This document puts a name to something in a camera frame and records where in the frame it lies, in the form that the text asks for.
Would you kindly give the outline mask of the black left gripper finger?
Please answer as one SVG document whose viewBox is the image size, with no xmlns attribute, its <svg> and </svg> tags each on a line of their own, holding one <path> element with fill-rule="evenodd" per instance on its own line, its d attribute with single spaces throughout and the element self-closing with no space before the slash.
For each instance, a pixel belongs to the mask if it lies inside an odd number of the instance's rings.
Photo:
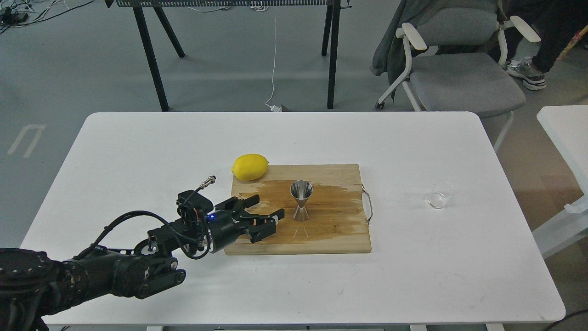
<svg viewBox="0 0 588 331">
<path fill-rule="evenodd" d="M 259 203 L 259 195 L 253 195 L 246 199 L 240 199 L 238 197 L 231 197 L 223 202 L 216 205 L 216 211 L 225 210 L 227 212 L 240 212 L 240 210 L 248 209 Z"/>
<path fill-rule="evenodd" d="M 256 243 L 276 233 L 277 223 L 284 218 L 285 209 L 279 209 L 269 215 L 251 214 L 248 235 L 251 243 Z"/>
</svg>

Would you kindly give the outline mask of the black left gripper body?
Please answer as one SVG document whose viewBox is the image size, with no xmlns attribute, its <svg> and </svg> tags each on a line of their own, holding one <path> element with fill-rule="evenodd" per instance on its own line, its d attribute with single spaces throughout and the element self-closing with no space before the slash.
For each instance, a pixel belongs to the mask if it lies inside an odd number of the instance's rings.
<svg viewBox="0 0 588 331">
<path fill-rule="evenodd" d="M 238 213 L 236 219 L 233 216 L 232 212 L 226 210 L 218 210 L 207 216 L 207 226 L 211 238 L 210 253 L 221 251 L 227 245 L 234 243 L 242 234 L 248 234 L 252 243 L 260 241 L 259 231 L 254 230 L 256 216 L 247 211 Z"/>
</svg>

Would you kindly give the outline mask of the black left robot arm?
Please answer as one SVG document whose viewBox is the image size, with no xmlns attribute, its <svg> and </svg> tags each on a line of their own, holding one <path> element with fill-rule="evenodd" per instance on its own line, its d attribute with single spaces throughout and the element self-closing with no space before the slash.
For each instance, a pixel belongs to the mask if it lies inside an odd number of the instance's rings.
<svg viewBox="0 0 588 331">
<path fill-rule="evenodd" d="M 199 260 L 231 245 L 240 235 L 247 234 L 256 243 L 275 234 L 284 209 L 268 215 L 248 212 L 259 203 L 258 195 L 231 197 L 213 205 L 200 191 L 215 180 L 210 176 L 196 190 L 178 194 L 178 220 L 168 222 L 145 210 L 126 212 L 86 249 L 63 262 L 50 259 L 44 251 L 1 249 L 1 329 L 46 331 L 43 316 L 104 295 L 145 299 L 185 280 L 186 272 L 178 268 L 174 250 Z M 133 249 L 100 245 L 116 226 L 138 216 L 153 217 L 162 226 L 148 231 L 147 238 Z"/>
</svg>

